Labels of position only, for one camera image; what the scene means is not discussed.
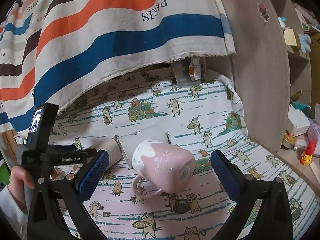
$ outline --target stuffed toy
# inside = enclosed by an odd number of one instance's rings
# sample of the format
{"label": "stuffed toy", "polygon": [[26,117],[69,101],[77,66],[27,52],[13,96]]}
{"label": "stuffed toy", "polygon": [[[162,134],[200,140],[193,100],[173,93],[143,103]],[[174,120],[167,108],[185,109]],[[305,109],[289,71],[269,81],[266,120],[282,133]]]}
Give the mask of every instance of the stuffed toy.
{"label": "stuffed toy", "polygon": [[302,53],[310,53],[311,48],[309,44],[311,44],[311,39],[308,34],[299,34],[300,43],[301,43],[301,51]]}
{"label": "stuffed toy", "polygon": [[285,23],[284,23],[283,19],[281,17],[278,17],[278,20],[280,22],[281,29],[284,31],[285,30]]}

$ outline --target cat print fabric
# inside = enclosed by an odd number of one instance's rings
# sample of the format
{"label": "cat print fabric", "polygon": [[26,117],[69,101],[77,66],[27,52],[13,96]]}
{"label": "cat print fabric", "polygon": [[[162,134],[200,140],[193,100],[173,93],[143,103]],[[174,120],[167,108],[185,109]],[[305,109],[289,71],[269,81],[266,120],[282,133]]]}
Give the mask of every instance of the cat print fabric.
{"label": "cat print fabric", "polygon": [[[233,88],[222,81],[178,87],[171,68],[130,73],[89,90],[56,121],[51,144],[86,149],[103,138],[139,134],[159,125],[172,145],[193,153],[196,166],[182,192],[162,193],[147,180],[131,183],[137,173],[120,160],[104,173],[92,198],[84,202],[100,230],[110,240],[210,240],[234,210],[214,173],[210,155],[220,149],[243,173],[256,179],[281,177],[290,201],[293,239],[298,240],[319,211],[316,195],[287,165],[248,137],[243,105]],[[76,173],[81,165],[55,167],[58,178]],[[250,231],[261,201],[257,200],[240,237]],[[75,237],[79,233],[63,204],[65,221]]]}

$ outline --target blue textured gripper pad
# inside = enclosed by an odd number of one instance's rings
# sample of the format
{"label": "blue textured gripper pad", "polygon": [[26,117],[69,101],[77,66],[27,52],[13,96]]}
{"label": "blue textured gripper pad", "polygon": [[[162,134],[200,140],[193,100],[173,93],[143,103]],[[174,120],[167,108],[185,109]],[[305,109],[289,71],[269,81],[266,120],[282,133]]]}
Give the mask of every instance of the blue textured gripper pad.
{"label": "blue textured gripper pad", "polygon": [[218,153],[215,151],[212,152],[210,161],[214,172],[217,174],[229,198],[232,201],[239,202],[241,198],[240,185],[232,175],[231,171],[226,167]]}
{"label": "blue textured gripper pad", "polygon": [[103,151],[79,184],[79,200],[81,202],[87,201],[91,198],[108,165],[109,154],[106,151]]}

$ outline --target screw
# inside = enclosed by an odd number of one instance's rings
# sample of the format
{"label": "screw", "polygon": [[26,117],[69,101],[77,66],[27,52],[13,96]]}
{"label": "screw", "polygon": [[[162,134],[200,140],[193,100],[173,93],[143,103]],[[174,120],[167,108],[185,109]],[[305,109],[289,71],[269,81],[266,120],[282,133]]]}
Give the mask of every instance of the screw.
{"label": "screw", "polygon": [[39,184],[44,183],[44,178],[39,178],[39,179],[38,179],[38,183],[39,183]]}
{"label": "screw", "polygon": [[283,182],[283,180],[279,177],[276,177],[276,182],[278,182],[279,184]]}
{"label": "screw", "polygon": [[251,175],[251,174],[246,174],[246,175],[245,175],[245,178],[246,178],[247,180],[253,180],[253,179],[254,179],[254,176]]}
{"label": "screw", "polygon": [[66,178],[67,180],[72,180],[75,177],[75,175],[73,173],[69,173]]}

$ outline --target striped fabric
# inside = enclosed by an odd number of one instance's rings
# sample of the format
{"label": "striped fabric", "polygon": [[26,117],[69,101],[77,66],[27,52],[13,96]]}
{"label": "striped fabric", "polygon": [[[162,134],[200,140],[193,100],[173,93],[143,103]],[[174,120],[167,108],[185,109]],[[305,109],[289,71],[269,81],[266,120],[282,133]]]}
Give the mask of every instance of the striped fabric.
{"label": "striped fabric", "polygon": [[0,24],[0,132],[101,82],[190,55],[235,53],[221,0],[16,0]]}

